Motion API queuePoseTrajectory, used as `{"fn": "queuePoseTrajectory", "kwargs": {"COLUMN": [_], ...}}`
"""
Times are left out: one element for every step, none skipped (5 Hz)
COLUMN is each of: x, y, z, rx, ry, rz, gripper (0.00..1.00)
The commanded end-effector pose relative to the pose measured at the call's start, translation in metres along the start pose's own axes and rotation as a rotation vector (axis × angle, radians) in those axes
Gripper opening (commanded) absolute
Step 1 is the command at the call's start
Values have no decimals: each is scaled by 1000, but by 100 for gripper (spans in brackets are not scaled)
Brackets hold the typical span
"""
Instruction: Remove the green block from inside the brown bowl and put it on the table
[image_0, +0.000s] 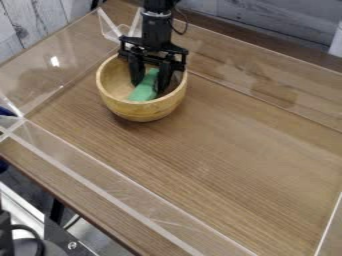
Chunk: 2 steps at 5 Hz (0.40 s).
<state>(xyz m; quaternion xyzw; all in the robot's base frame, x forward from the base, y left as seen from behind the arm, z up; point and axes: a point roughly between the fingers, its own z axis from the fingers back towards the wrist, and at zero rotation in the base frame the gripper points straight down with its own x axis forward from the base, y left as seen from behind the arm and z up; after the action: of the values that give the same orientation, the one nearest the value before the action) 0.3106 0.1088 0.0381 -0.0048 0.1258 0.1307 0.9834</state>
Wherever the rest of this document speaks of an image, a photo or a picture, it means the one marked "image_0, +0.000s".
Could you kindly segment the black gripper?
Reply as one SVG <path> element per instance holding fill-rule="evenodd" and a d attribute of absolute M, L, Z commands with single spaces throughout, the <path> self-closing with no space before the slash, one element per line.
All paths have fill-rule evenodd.
<path fill-rule="evenodd" d="M 171 42 L 172 14 L 154 15 L 143 11 L 142 36 L 122 36 L 119 56 L 128 61 L 131 83 L 138 86 L 146 74 L 144 64 L 160 65 L 156 80 L 156 92 L 162 94 L 170 85 L 172 71 L 186 69 L 188 50 Z"/>

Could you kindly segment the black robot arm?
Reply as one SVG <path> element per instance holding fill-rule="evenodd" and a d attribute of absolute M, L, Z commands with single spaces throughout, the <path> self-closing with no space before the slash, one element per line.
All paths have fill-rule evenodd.
<path fill-rule="evenodd" d="M 175 71 L 186 70 L 188 50 L 172 43 L 172 33 L 184 33 L 174 28 L 172 10 L 180 0 L 143 0 L 142 36 L 119 37 L 119 56 L 128 61 L 131 82 L 143 81 L 146 65 L 159 69 L 154 89 L 163 93 Z"/>

